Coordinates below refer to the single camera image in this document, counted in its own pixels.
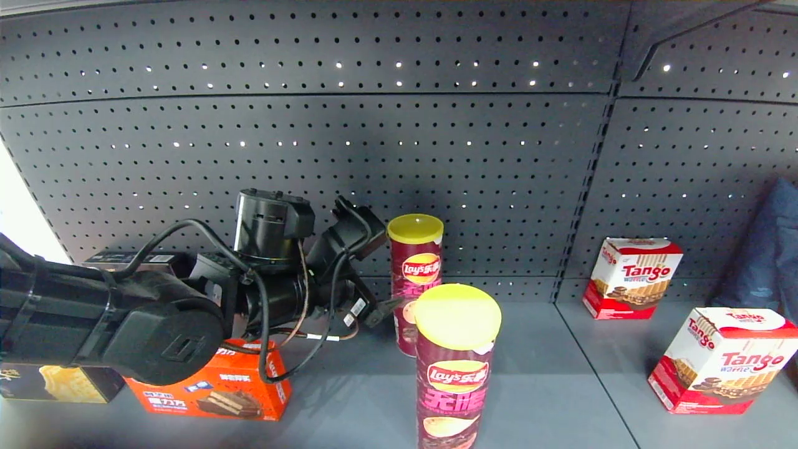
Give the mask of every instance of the potato chip image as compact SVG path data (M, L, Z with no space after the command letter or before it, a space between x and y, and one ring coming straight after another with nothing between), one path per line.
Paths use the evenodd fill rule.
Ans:
M410 324L416 323L416 315L413 313L413 307L415 307L416 301L410 301L401 310L401 315L407 320Z
M435 438L448 438L463 433L479 419L453 418L452 416L432 416L424 418L424 430Z

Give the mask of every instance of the blue fabric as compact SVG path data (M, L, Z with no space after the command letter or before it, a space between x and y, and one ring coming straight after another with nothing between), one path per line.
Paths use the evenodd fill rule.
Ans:
M779 179L712 305L798 312L798 189Z

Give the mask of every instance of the lay's chip canister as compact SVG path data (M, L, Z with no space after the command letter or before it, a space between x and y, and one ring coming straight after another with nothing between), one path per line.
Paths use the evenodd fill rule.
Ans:
M407 356L416 356L418 330L413 307L421 295L440 285L442 221L430 215L411 213L388 223L391 239L391 297L401 300L393 311L397 345Z
M418 447L472 449L501 327L499 305L478 288L446 284L422 293L413 313Z

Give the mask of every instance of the orange box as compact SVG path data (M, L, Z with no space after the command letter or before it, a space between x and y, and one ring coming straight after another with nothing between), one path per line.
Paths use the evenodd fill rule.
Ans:
M259 349L260 343L229 343ZM275 346L269 342L269 348ZM271 377L286 371L279 352L266 359ZM151 413L208 418L279 421L291 396L288 380L263 383L258 376L258 356L219 348L205 368L183 382L157 387L125 378L144 408Z

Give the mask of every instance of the yellow lid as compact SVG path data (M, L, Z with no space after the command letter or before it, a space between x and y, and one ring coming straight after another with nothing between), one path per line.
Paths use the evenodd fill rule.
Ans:
M391 239L404 244L424 244L440 241L444 236L444 222L431 215L409 213L388 223Z
M421 293L413 309L418 331L454 351L481 348L499 334L501 309L490 295L470 285L442 284Z

